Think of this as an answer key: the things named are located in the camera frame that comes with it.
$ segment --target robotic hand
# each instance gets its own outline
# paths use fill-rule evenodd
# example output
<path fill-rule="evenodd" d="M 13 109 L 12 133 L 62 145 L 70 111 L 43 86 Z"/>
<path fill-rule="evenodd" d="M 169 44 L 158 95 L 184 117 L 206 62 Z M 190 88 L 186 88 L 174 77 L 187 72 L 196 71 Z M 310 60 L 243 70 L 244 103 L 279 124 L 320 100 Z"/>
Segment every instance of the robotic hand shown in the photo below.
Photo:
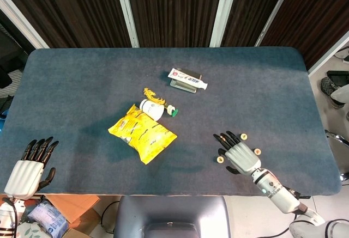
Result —
<path fill-rule="evenodd" d="M 32 140 L 22 159 L 17 161 L 13 168 L 5 187 L 8 198 L 4 198 L 6 203 L 0 206 L 0 236 L 16 237 L 18 220 L 25 210 L 24 200 L 32 197 L 53 180 L 56 172 L 54 167 L 50 169 L 47 178 L 40 182 L 44 168 L 58 145 L 58 141 L 55 141 L 49 146 L 52 140 L 53 137 L 47 140 Z"/>
<path fill-rule="evenodd" d="M 308 208 L 293 195 L 295 191 L 288 191 L 273 173 L 261 168 L 260 159 L 245 143 L 242 143 L 232 132 L 227 131 L 226 133 L 229 136 L 224 133 L 213 136 L 225 148 L 225 150 L 220 148 L 218 154 L 226 156 L 235 167 L 235 169 L 227 167 L 227 170 L 232 174 L 251 176 L 257 187 L 281 212 L 300 215 L 290 224 L 290 232 L 293 237 L 348 237 L 349 225 L 340 223 L 339 220 L 325 222 L 317 212 Z"/>

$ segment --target dark blue tablecloth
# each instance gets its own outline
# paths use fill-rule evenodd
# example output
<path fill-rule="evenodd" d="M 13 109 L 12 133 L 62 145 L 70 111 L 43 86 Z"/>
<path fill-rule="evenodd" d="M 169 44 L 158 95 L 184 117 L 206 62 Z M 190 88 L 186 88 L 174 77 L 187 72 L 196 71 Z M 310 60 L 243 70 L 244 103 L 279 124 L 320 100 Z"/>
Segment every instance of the dark blue tablecloth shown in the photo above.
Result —
<path fill-rule="evenodd" d="M 207 90 L 170 87 L 172 67 L 201 73 Z M 147 166 L 107 130 L 144 87 L 179 108 L 159 120 L 178 138 Z M 36 50 L 0 138 L 0 190 L 25 146 L 54 136 L 47 168 L 57 173 L 45 193 L 261 195 L 215 161 L 212 134 L 226 130 L 247 133 L 284 185 L 304 195 L 340 190 L 302 56 L 289 47 Z"/>

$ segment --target shoe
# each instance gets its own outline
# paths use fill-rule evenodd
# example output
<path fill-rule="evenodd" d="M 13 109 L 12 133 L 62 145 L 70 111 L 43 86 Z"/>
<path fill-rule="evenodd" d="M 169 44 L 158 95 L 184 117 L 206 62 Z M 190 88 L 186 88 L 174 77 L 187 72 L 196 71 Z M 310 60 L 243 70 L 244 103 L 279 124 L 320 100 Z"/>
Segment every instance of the shoe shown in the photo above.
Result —
<path fill-rule="evenodd" d="M 343 59 L 343 63 L 349 64 L 349 56 L 347 56 L 346 58 Z"/>
<path fill-rule="evenodd" d="M 321 79 L 321 82 L 320 82 L 321 92 L 323 92 L 325 95 L 328 96 L 328 100 L 330 104 L 336 109 L 342 108 L 344 106 L 344 103 L 338 102 L 331 98 L 331 94 L 339 88 L 340 87 L 337 86 L 335 83 L 333 83 L 329 77 L 324 77 L 323 79 Z"/>

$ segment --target cable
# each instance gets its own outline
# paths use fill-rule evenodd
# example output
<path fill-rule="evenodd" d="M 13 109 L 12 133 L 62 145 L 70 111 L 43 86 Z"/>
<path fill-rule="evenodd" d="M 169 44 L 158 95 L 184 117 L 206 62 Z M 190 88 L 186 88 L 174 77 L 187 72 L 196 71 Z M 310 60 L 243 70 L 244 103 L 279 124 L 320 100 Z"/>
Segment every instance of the cable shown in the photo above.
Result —
<path fill-rule="evenodd" d="M 120 201 L 115 201 L 115 202 L 110 203 L 110 204 L 104 209 L 104 211 L 103 211 L 103 213 L 102 213 L 102 216 L 101 216 L 101 218 L 100 218 L 100 226 L 102 226 L 102 228 L 103 228 L 108 234 L 114 234 L 114 230 L 113 230 L 113 231 L 108 231 L 108 230 L 106 230 L 106 229 L 104 228 L 104 225 L 103 225 L 103 217 L 104 217 L 104 214 L 105 214 L 105 212 L 107 211 L 107 209 L 108 209 L 111 205 L 113 205 L 113 204 L 115 204 L 115 203 L 120 203 Z"/>
<path fill-rule="evenodd" d="M 346 47 L 343 47 L 343 48 L 339 49 L 339 50 L 337 51 L 337 53 L 340 52 L 340 51 L 343 51 L 343 50 L 345 50 L 345 49 L 347 49 L 347 48 L 349 48 L 349 46 L 346 46 Z"/>
<path fill-rule="evenodd" d="M 298 220 L 298 221 L 293 221 L 292 223 L 309 223 L 311 225 L 314 225 L 312 222 L 306 221 L 306 220 Z"/>
<path fill-rule="evenodd" d="M 279 237 L 279 236 L 283 235 L 284 233 L 286 233 L 289 229 L 290 229 L 290 227 L 287 227 L 287 229 L 284 230 L 284 231 L 282 231 L 280 234 L 276 234 L 276 235 L 273 235 L 273 236 L 261 236 L 261 237 L 258 237 L 258 238 L 275 238 L 275 237 Z"/>
<path fill-rule="evenodd" d="M 8 203 L 9 205 L 12 206 L 13 211 L 15 212 L 15 230 L 14 230 L 14 234 L 13 237 L 16 238 L 17 237 L 17 226 L 18 226 L 18 219 L 17 219 L 17 210 L 15 207 L 15 204 L 7 197 L 2 198 L 2 200 L 6 203 Z"/>
<path fill-rule="evenodd" d="M 326 224 L 326 228 L 325 228 L 325 238 L 328 238 L 328 228 L 329 228 L 329 226 L 331 225 L 331 223 L 336 222 L 336 221 L 345 221 L 345 222 L 349 223 L 349 220 L 347 220 L 347 219 L 335 219 L 335 220 L 329 221 Z"/>

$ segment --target curtain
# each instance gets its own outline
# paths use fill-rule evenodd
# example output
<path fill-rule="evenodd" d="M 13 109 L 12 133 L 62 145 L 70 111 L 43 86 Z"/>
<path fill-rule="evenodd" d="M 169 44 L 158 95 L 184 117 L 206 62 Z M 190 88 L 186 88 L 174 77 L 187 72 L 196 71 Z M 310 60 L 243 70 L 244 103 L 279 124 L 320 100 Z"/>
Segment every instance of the curtain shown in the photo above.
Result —
<path fill-rule="evenodd" d="M 12 0 L 50 47 L 130 47 L 119 0 Z"/>
<path fill-rule="evenodd" d="M 278 0 L 234 0 L 221 46 L 254 46 Z"/>
<path fill-rule="evenodd" d="M 130 0 L 140 46 L 209 46 L 218 2 Z"/>
<path fill-rule="evenodd" d="M 262 46 L 293 46 L 311 68 L 349 30 L 349 0 L 284 0 Z"/>

